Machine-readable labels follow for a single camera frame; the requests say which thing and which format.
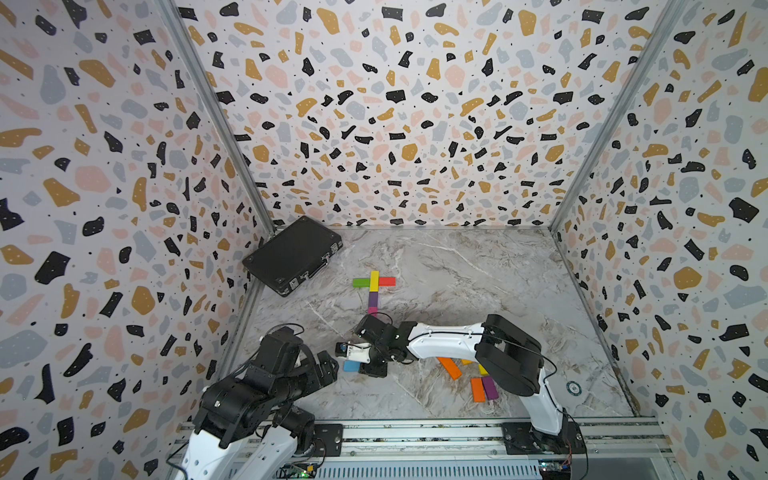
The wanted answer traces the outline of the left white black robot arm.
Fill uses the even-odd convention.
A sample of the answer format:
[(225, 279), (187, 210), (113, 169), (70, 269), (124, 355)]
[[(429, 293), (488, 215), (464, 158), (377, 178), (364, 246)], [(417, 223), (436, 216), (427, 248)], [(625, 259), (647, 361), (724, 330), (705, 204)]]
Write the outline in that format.
[(331, 384), (338, 362), (289, 325), (267, 333), (241, 367), (204, 390), (177, 479), (313, 479), (340, 454), (343, 427), (318, 427), (297, 401)]

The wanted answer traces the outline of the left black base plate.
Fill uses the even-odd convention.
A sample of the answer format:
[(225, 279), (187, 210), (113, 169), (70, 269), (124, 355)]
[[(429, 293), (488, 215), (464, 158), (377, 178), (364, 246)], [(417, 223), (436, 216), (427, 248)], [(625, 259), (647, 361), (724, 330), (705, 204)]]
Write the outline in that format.
[(271, 427), (257, 447), (260, 460), (304, 457), (339, 457), (343, 441), (342, 423), (312, 422), (306, 425)]

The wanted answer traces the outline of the purple block bottom right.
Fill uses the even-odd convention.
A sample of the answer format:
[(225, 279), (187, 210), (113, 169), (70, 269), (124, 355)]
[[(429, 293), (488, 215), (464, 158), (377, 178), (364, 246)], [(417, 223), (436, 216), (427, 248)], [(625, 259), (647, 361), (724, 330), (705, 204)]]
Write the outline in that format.
[(488, 401), (497, 400), (499, 398), (499, 393), (493, 379), (490, 376), (483, 376), (481, 382), (486, 399)]

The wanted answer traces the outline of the light blue long block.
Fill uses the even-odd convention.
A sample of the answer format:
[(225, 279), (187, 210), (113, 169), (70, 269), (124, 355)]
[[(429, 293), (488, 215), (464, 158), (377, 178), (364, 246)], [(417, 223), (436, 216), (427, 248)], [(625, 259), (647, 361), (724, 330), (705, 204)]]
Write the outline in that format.
[(361, 364), (357, 361), (346, 360), (343, 364), (344, 372), (358, 373), (360, 371)]

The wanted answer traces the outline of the yellow long block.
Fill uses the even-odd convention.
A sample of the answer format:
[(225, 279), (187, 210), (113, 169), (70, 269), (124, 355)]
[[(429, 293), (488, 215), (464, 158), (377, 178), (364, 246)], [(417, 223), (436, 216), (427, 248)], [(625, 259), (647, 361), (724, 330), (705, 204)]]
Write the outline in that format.
[(378, 292), (380, 286), (380, 272), (374, 270), (370, 273), (369, 277), (369, 291), (371, 293)]

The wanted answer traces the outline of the orange long block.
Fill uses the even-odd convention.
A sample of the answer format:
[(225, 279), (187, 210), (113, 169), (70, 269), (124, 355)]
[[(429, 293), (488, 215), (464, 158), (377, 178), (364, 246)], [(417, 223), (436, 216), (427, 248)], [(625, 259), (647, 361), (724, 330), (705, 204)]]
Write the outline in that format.
[(458, 380), (462, 376), (462, 371), (453, 359), (439, 357), (438, 361), (452, 380)]

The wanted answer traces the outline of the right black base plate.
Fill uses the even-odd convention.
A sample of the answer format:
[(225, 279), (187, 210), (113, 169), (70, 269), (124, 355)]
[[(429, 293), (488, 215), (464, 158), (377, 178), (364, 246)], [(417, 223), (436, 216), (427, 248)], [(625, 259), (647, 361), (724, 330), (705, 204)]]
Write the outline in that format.
[(565, 422), (558, 434), (545, 434), (530, 422), (501, 424), (502, 440), (508, 455), (584, 454), (586, 445), (575, 422)]

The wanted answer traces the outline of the black flat case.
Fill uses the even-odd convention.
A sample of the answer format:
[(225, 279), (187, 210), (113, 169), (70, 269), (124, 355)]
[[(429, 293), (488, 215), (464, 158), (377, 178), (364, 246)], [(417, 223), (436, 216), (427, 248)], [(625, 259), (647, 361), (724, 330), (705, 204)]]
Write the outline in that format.
[(302, 216), (243, 260), (245, 269), (281, 297), (328, 265), (343, 248), (342, 237)]

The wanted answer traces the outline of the orange short block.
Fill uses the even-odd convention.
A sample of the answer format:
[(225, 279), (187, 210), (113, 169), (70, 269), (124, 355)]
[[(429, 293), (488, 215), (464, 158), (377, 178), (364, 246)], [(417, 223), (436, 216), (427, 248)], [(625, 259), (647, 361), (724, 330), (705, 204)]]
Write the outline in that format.
[(472, 378), (470, 385), (473, 401), (475, 403), (484, 403), (486, 401), (486, 394), (482, 379), (479, 377)]

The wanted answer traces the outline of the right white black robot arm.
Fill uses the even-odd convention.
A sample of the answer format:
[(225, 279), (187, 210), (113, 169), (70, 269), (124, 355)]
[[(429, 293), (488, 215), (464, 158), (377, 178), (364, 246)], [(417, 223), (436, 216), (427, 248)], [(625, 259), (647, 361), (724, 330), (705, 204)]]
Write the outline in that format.
[(485, 376), (473, 383), (473, 396), (488, 400), (499, 389), (520, 399), (529, 420), (502, 428), (511, 454), (584, 454), (578, 423), (555, 399), (549, 379), (557, 367), (538, 340), (504, 317), (490, 314), (483, 322), (464, 326), (433, 326), (403, 322), (395, 325), (367, 314), (354, 330), (359, 343), (339, 342), (335, 355), (357, 362), (360, 373), (384, 378), (388, 365), (409, 365), (429, 358), (474, 362)]

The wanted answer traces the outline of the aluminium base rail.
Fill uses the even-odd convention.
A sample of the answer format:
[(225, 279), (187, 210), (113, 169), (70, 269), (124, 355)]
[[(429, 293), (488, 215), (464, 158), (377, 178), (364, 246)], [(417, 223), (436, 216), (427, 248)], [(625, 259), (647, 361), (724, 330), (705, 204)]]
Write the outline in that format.
[[(681, 479), (658, 423), (650, 418), (575, 420), (584, 454), (508, 455), (501, 424), (522, 419), (336, 420), (341, 454), (313, 479)], [(184, 456), (188, 440), (166, 460)]]

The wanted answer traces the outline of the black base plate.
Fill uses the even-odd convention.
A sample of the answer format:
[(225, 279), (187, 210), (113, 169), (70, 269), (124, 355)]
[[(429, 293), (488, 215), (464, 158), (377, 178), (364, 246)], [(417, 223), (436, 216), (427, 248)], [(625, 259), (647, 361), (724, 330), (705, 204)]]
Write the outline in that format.
[(271, 427), (257, 447), (260, 460), (304, 457), (339, 457), (343, 441), (342, 423), (312, 422), (306, 425)]
[(586, 445), (575, 422), (565, 422), (558, 434), (545, 434), (530, 422), (501, 424), (502, 440), (508, 455), (584, 454)]

